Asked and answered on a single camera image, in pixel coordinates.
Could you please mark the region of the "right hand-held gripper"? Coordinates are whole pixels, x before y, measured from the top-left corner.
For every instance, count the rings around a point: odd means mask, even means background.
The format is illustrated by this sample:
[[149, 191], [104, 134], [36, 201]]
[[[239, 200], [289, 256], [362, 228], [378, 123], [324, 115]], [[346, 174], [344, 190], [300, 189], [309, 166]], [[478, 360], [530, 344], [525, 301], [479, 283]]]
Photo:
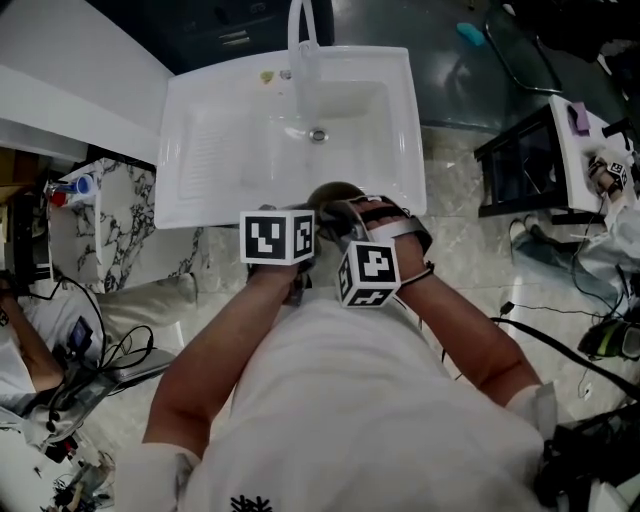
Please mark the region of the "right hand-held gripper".
[[399, 215], [387, 205], [360, 211], [354, 202], [327, 202], [320, 210], [321, 235], [341, 252], [335, 284], [344, 308], [380, 308], [400, 288], [400, 275], [393, 241], [376, 241], [371, 222]]

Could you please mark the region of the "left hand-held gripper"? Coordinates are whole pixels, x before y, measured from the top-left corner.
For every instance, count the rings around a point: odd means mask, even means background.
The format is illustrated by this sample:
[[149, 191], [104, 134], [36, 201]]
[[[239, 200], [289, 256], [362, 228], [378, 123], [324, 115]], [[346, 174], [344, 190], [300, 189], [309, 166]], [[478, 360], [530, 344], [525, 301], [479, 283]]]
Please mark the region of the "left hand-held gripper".
[[319, 254], [316, 212], [305, 207], [279, 210], [264, 205], [240, 214], [239, 233], [240, 261], [247, 266], [247, 279], [264, 266], [297, 267], [284, 305], [299, 306], [305, 291], [312, 287], [309, 272]]

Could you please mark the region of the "person's right hand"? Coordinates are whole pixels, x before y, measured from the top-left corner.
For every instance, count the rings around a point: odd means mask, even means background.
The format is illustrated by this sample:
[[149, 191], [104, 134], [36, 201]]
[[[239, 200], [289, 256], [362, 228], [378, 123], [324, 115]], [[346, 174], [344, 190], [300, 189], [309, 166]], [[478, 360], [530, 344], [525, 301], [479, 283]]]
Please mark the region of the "person's right hand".
[[363, 224], [367, 241], [394, 244], [402, 283], [427, 270], [423, 241], [430, 236], [417, 218], [382, 197], [361, 196], [348, 205]]

